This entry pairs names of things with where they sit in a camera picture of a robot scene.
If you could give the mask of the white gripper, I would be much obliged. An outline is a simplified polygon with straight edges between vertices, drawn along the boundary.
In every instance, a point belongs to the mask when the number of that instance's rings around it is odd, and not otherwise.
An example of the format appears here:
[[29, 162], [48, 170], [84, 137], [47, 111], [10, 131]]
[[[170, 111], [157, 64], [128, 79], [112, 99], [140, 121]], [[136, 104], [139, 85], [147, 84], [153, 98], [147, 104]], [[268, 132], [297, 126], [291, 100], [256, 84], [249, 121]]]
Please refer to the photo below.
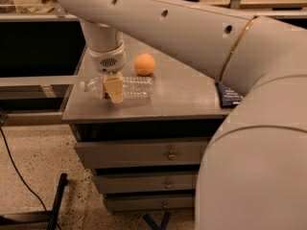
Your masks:
[[104, 75], [103, 84], [111, 101], [115, 104], [123, 101], [123, 76], [121, 73], [110, 72], [120, 72], [126, 66], [125, 44], [121, 43], [118, 48], [106, 53], [89, 49], [88, 61], [96, 71], [109, 73]]

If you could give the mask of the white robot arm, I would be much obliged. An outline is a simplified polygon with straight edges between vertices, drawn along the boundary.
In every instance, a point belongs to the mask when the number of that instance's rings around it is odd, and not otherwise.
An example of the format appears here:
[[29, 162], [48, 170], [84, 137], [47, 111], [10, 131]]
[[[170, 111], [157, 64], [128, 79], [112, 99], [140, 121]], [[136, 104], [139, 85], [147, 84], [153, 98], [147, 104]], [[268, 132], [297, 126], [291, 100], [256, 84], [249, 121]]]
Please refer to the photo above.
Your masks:
[[197, 230], [307, 230], [307, 30], [182, 0], [58, 0], [242, 101], [201, 160]]

